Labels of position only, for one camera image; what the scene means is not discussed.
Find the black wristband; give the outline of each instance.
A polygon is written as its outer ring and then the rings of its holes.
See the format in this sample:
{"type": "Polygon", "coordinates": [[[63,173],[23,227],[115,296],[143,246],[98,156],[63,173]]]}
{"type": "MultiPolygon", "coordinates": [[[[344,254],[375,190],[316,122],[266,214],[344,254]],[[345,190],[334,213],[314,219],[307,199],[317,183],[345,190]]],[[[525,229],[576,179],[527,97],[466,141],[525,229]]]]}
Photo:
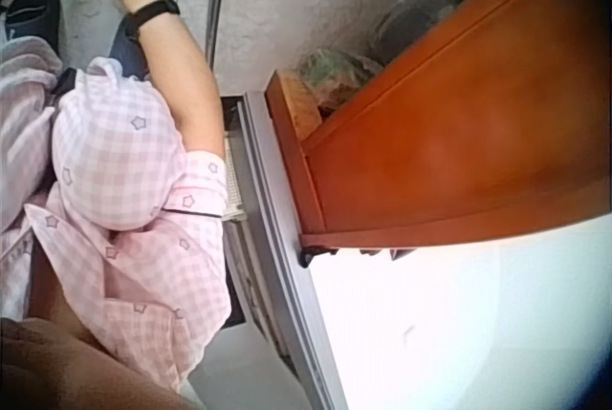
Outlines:
{"type": "Polygon", "coordinates": [[[162,13],[180,15],[179,5],[173,0],[158,0],[147,4],[134,13],[127,14],[125,35],[130,40],[138,40],[141,26],[162,13]]]}

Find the wooden cabinet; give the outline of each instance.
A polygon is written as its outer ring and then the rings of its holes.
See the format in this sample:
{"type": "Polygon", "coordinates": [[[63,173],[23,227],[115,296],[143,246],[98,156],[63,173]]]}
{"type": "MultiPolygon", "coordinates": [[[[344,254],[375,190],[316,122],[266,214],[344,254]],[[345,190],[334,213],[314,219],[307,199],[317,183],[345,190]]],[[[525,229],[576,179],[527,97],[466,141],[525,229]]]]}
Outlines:
{"type": "Polygon", "coordinates": [[[324,122],[266,97],[305,247],[414,248],[610,211],[609,8],[468,0],[324,122]]]}

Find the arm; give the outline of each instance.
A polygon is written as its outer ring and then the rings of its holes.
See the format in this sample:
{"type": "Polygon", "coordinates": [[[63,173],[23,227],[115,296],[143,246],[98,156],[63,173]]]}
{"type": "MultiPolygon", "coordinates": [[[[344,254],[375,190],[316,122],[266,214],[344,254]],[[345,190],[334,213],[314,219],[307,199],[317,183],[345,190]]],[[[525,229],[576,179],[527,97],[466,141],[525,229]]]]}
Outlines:
{"type": "MultiPolygon", "coordinates": [[[[134,12],[156,0],[121,0],[134,12]]],[[[141,27],[140,42],[155,87],[164,96],[187,151],[225,156],[223,112],[204,54],[179,16],[165,13],[141,27]]]]}

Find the cable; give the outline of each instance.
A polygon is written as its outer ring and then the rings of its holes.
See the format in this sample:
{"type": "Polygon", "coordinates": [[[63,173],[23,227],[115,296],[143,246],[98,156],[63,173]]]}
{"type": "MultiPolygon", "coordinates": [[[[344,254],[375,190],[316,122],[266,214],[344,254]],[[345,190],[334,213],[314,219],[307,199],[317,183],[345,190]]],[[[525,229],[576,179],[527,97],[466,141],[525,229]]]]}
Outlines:
{"type": "Polygon", "coordinates": [[[219,14],[222,0],[208,0],[207,35],[205,53],[210,69],[214,69],[214,55],[217,47],[217,32],[219,30],[219,14]]]}

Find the white wall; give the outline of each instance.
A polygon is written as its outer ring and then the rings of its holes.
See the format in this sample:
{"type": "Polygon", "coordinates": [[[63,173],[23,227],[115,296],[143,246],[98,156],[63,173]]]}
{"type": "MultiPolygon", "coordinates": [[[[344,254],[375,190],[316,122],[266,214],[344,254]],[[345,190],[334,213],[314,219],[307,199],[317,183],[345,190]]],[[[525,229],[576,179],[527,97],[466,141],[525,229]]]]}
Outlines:
{"type": "Polygon", "coordinates": [[[609,352],[612,216],[311,272],[351,410],[558,410],[609,352]]]}
{"type": "Polygon", "coordinates": [[[217,334],[189,382],[208,410],[311,408],[300,384],[248,324],[217,334]]]}

